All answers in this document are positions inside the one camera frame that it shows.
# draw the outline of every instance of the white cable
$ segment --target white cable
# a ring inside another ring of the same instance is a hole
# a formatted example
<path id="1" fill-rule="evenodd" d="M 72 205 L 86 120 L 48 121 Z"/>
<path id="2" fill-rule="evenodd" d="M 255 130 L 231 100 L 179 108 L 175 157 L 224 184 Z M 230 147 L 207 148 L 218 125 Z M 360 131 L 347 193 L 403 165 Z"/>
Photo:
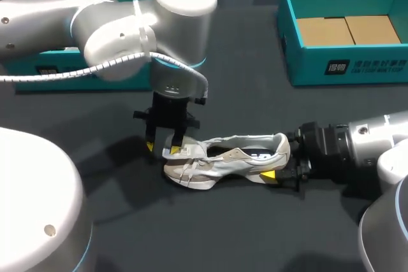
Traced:
<path id="1" fill-rule="evenodd" d="M 142 10 L 140 9 L 139 0 L 133 1 L 133 9 L 135 10 L 136 20 L 139 22 L 138 30 L 140 35 L 140 44 L 145 54 L 145 58 L 148 62 L 150 62 L 152 59 L 150 57 L 149 50 L 149 37 L 147 36 L 145 25 L 143 24 L 143 14 Z"/>
<path id="2" fill-rule="evenodd" d="M 184 71 L 196 76 L 203 84 L 203 98 L 208 97 L 208 80 L 198 71 L 194 70 L 193 68 L 181 63 L 178 60 L 175 60 L 171 57 L 168 57 L 164 54 L 158 54 L 157 52 L 150 52 L 149 55 L 155 59 L 159 59 L 165 61 L 169 64 L 173 64 Z M 120 57 L 118 59 L 114 59 L 111 61 L 106 61 L 102 64 L 92 66 L 85 69 L 79 69 L 76 71 L 70 71 L 69 73 L 54 73 L 49 75 L 37 75 L 37 76 L 0 76 L 0 82 L 45 82 L 45 81 L 55 81 L 55 80 L 64 80 L 70 78 L 78 78 L 80 76 L 87 76 L 91 75 L 97 71 L 101 71 L 104 69 L 111 68 L 115 65 L 118 65 L 122 62 L 131 61 L 135 59 L 139 59 L 144 57 L 144 52 L 138 52 L 137 54 L 125 55 L 124 57 Z"/>

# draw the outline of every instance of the open cardboard box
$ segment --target open cardboard box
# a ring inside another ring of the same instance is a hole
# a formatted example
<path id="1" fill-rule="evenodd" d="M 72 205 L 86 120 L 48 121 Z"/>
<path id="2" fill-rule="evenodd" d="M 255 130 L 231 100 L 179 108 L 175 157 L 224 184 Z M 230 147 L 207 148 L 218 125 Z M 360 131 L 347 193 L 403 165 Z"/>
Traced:
<path id="1" fill-rule="evenodd" d="M 280 0 L 293 85 L 408 82 L 408 0 Z"/>

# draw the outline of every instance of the shoe tongue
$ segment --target shoe tongue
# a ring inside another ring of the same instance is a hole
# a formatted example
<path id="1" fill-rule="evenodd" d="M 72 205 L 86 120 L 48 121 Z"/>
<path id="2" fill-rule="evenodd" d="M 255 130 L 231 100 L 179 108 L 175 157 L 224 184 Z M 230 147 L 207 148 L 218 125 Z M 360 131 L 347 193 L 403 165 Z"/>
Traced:
<path id="1" fill-rule="evenodd" d="M 207 146 L 195 139 L 184 136 L 180 150 L 171 154 L 171 140 L 173 135 L 167 137 L 162 156 L 165 159 L 202 159 L 207 157 Z"/>

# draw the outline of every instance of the coiled cable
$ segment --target coiled cable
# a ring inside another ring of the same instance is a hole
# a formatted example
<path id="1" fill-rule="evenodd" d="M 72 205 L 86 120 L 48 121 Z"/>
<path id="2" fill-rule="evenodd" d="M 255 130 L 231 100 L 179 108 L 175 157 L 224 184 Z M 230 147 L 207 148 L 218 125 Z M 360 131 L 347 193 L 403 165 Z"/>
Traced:
<path id="1" fill-rule="evenodd" d="M 200 82 L 203 84 L 203 93 L 202 98 L 206 99 L 208 97 L 208 80 L 198 71 L 194 70 L 193 68 L 181 63 L 178 60 L 175 60 L 171 57 L 168 57 L 164 54 L 159 54 L 157 52 L 150 52 L 149 53 L 152 58 L 159 59 L 165 61 L 169 64 L 173 64 L 174 66 L 187 71 L 190 74 L 193 74 L 197 77 Z M 132 61 L 135 59 L 139 59 L 141 57 L 145 57 L 144 52 L 138 52 L 136 54 L 125 55 L 123 57 L 119 57 L 118 59 L 114 59 L 111 61 L 106 61 L 102 64 L 95 65 L 89 68 L 79 69 L 76 71 L 70 71 L 67 73 L 54 73 L 49 75 L 35 75 L 35 76 L 0 76 L 0 82 L 47 82 L 47 81 L 56 81 L 56 80 L 65 80 L 70 78 L 78 78 L 81 76 L 91 75 L 98 71 L 109 69 L 114 67 L 115 65 L 121 64 L 123 62 Z"/>

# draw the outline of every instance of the black logo on box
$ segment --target black logo on box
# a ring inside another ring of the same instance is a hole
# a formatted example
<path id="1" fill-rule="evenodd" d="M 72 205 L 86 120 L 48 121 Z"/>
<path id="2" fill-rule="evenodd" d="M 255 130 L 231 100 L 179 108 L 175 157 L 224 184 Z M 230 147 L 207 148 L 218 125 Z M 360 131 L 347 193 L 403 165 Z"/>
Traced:
<path id="1" fill-rule="evenodd" d="M 350 60 L 330 60 L 327 63 L 325 75 L 344 75 L 349 67 Z"/>
<path id="2" fill-rule="evenodd" d="M 58 73 L 58 68 L 54 65 L 36 66 L 36 69 L 39 75 L 53 75 Z"/>

